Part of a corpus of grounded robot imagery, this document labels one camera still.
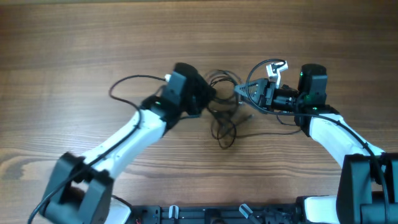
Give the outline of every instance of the wire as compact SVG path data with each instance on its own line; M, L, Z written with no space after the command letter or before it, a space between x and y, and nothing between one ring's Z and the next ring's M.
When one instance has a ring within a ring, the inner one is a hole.
M184 117L181 117L179 119L179 121L181 121L183 119L192 119L192 118L200 118L200 114L184 116Z
M250 78L253 75L253 73L257 70L258 67L260 67L261 65L264 65L265 63L269 63L269 62L284 62L284 60L281 59L268 59L268 60L264 60L260 63L258 63L249 73L247 79L246 79L246 94L248 96L248 99L251 101L251 103L253 103L253 105L262 112L265 113L269 113L269 114L274 114L274 115L282 115L282 116L307 116L307 117L313 117L313 118L321 118L321 119L325 119L327 121L330 121L332 123L335 123L336 125L342 127L345 131L349 132L350 135L352 135L361 145L362 147L369 153L370 158L371 158L371 162L374 164L374 166L376 166L377 169L377 174L380 178L381 181L381 185L382 185L382 189L383 189L383 194L384 194L384 211L385 211L385 223L388 223L389 221L389 197L388 197L388 191L387 191L387 184L386 184L386 180L384 178L384 173L381 169L381 166L379 165L379 162L376 159L376 156L374 155L374 153L372 152L372 150L369 148L368 143L364 142L354 131L352 131L349 127L343 125L340 121L336 121L334 119L328 118L326 116L321 116L321 115L316 115L316 114L304 114L304 113L283 113L283 112L273 112L273 111L269 111L265 108L260 107L259 105L257 105L251 95L249 94L249 82L250 82Z
M152 94L152 96L156 96L161 90L164 90L164 88L166 88L166 85L162 85L162 86L160 86L157 90L156 90L156 92L154 93L154 94Z
M291 135L291 134L296 134L301 132L301 128L296 130L296 131L292 131L289 133L254 133L254 134L244 134L241 136L236 136L237 139L242 139L242 138L248 138L248 137L253 137L253 136L260 136L260 135Z
M286 62L283 61L283 64L279 65L279 67L284 66L285 63ZM214 87L216 84L221 82L230 82L234 85L234 87L242 83L242 79L239 78L237 74L227 70L212 70L205 75L205 79L207 80L207 82L211 87ZM292 133L254 133L254 134L238 136L237 127L240 124L251 119L254 115L250 114L249 116L245 116L243 119L240 119L237 122L234 122L232 120L232 118L234 117L234 115L236 114L236 112L240 107L239 94L237 93L233 93L227 98L219 98L216 96L213 101L219 105L224 105L224 106L229 105L229 108L227 110L215 110L214 108L210 108L209 106L207 107L207 110L214 117L214 120L211 122L211 128L210 128L211 136L218 141L218 145L222 149L227 149L231 147L234 144L235 139L237 138L248 138L251 136L270 135L270 134L288 135L300 132L300 131L294 131ZM286 124L282 122L279 118L278 121L283 125L296 126L295 124ZM229 136L231 139L229 140L229 142L227 141L226 144L223 144L222 141L226 141L225 138L226 136Z
M287 124L280 120L279 114L276 115L276 119L278 119L280 124L287 125L287 126L297 126L296 124Z
M80 169L79 171L75 172L75 173L72 174L69 178L67 178L66 180L64 180L64 181L61 182L60 184L58 184L57 187L54 188L47 196L45 196L45 197L43 198L43 200L35 207L35 209L32 211L32 213L31 213L30 216L29 216L29 219L28 219L28 221L27 221L28 224L31 224L31 223L32 223L34 217L35 217L36 214L40 211L40 209L41 209L44 205L48 204L48 203L50 202L50 199L51 199L59 190L61 190L64 186L66 186L69 182L73 181L73 180L74 180L76 177L78 177L79 175L82 175L82 173L84 173L84 172L86 172L88 169L90 169L91 166L93 166L94 164L96 164L96 163L99 162L100 160L104 159L110 152L112 152L114 149L116 149L122 142L124 142L127 138L129 138L132 134L134 134L134 133L139 129L139 125L141 124L141 121L142 121L142 112L141 112L141 110L139 109L139 107L138 107L136 104L134 104L133 102L131 102L131 101L128 101L128 100L119 98L119 97L114 96L114 95L112 94L114 88L115 88L118 84L120 84L121 82L123 82L123 81L125 81L125 80L128 80L128 79L130 79L130 78L153 78L153 79L156 79L156 80L165 81L164 78L154 77L154 76L151 76L151 75L131 75L131 76L122 78L121 80L119 80L119 81L117 81L115 84L113 84L113 85L111 86L111 88L109 88L108 95L109 95L112 99L121 101L121 102L123 102L123 103L127 103L127 104L133 106L133 107L137 110L137 112L138 112L138 114L139 114L137 124L134 125L134 126L133 126L133 129L132 129L126 136L124 136L119 142L117 142L115 145L113 145L112 147L110 147L107 151L105 151L104 153L102 153L101 155L99 155L95 160L93 160L93 161L91 161L90 163L88 163L87 166L84 166L84 168L82 168L82 169Z

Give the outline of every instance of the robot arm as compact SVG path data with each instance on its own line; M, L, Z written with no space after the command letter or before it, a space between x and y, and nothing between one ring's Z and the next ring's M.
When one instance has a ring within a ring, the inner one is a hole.
M53 223L125 223L128 220L131 209L111 198L114 180L139 153L172 129L183 112L199 116L215 97L215 89L185 63L177 63L167 81L160 96L146 98L140 111L104 143L80 157L70 153L61 156L45 190L44 203L40 203L42 216ZM83 192L73 187L72 182L85 182L88 189ZM62 186L60 190L47 199L59 186Z
M320 115L339 121L341 124L350 128L345 123L343 117L339 114ZM354 132L364 142L367 142L356 131ZM370 156L362 145L352 135L350 135L350 133L330 121L321 118L311 118L309 134L312 139L319 142L331 154L331 156L333 156L340 167L343 167L345 155L361 154L364 156ZM384 152L382 149L373 146L369 142L368 146L376 156L380 156L382 152Z
M94 164L92 168L101 172L106 170L113 179L125 170L125 168L148 146L160 140L166 130L166 122L161 117L150 110L141 110L143 116L140 129L122 142L116 149L109 153L106 158ZM84 152L81 156L85 158L85 164L89 164L98 155L106 152L123 137L125 137L139 120L139 113L136 112L131 120L119 131L112 135L108 140L96 148Z
M395 215L398 214L395 193L398 191L398 184L395 184L398 178L397 156L386 154L367 142L345 123L337 110L325 104L325 67L303 65L298 88L294 90L285 85L279 88L280 72L287 66L286 62L274 61L278 63L266 67L269 80L261 78L247 82L236 86L235 91L243 101L262 113L294 116L296 125L308 137L319 142L342 167L337 196L297 199L297 205L303 211L301 222L384 223L388 217L386 208L390 214L389 221L398 222L398 215ZM371 182L374 180L383 185L383 192L372 191Z

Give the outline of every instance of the table surface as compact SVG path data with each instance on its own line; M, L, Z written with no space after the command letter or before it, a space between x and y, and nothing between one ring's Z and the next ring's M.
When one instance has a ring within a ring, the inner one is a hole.
M246 78L283 58L284 83L301 65L328 69L327 103L371 143L398 152L398 14L394 1L191 1L0 7L0 223L23 223L59 156L92 149L134 109L109 86L133 74L162 77L175 62ZM266 75L261 71L256 76ZM134 102L156 80L121 84ZM246 113L254 113L248 106ZM255 113L239 134L289 132ZM211 116L181 121L116 181L133 205L293 202L336 194L340 167L304 133L238 139L221 150Z

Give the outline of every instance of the wood grain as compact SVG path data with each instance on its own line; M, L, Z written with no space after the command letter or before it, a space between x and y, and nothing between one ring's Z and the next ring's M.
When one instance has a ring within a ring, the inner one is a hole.
M73 4L73 3L100 3L100 2L167 2L167 1L197 1L197 0L0 0L0 5L22 4Z
M131 107L107 96L113 82L132 74L161 77L175 62L246 78L261 60L283 58L289 70L282 79L290 86L297 86L301 65L322 64L327 102L367 140L398 152L397 9L394 1L0 7L0 223L26 221L60 155L95 147L130 118ZM159 85L137 79L116 94L140 102ZM114 193L134 205L336 194L338 164L304 134L239 139L222 151L210 122L207 112L180 122L126 169ZM293 128L256 113L238 131Z

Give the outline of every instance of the white plastic part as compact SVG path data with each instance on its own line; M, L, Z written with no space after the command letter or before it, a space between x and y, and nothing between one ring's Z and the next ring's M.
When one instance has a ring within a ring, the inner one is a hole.
M127 222L130 217L131 209L129 206L119 201L118 199L111 198L109 205L109 213L106 217L105 224L123 224Z
M176 205L172 205L169 207L169 219L178 219L178 216L180 214L180 208Z
M252 210L249 208L249 206L246 205L245 203L244 203L244 204L241 204L241 206L239 206L239 211L242 213L242 215L243 215L245 218L249 218L250 214L253 213L253 211L252 211Z
M109 153L105 159L93 165L98 171L109 171L110 177L116 179L121 172L140 154L146 147L157 142L165 131L166 122L158 115L149 110L141 110L142 119L140 128L121 143L116 149ZM137 124L139 113L136 112L131 120L119 131L114 133L108 140L96 148L86 151L82 156L86 157L85 164L90 163L102 153L114 146L122 138L127 136Z
M166 75L164 76L164 79L166 79L166 82L169 82L171 77L172 77L172 76L171 76L170 74L166 74Z
M280 80L281 80L280 73L283 72L284 70L288 69L288 66L287 66L287 62L285 61L284 66L276 69L276 71L274 72L274 71L272 71L272 64L274 64L274 65L282 65L283 62L271 63L271 64L266 66L266 70L267 70L267 74L268 74L269 80L275 82L275 87L278 89L279 85L280 85Z
M350 128L345 122L341 115L337 114L321 114L328 118L340 121L341 124ZM356 131L350 128L356 133L364 142L367 142L362 138ZM362 154L369 156L369 153L363 149L362 145L352 136L349 132L344 130L342 127L321 118L312 118L310 123L310 136L315 141L319 142L336 160L336 162L343 167L345 155ZM379 156L382 149L373 146L369 142L368 146L374 155Z
M336 211L337 196L309 197L304 200L307 220L314 223L340 224Z

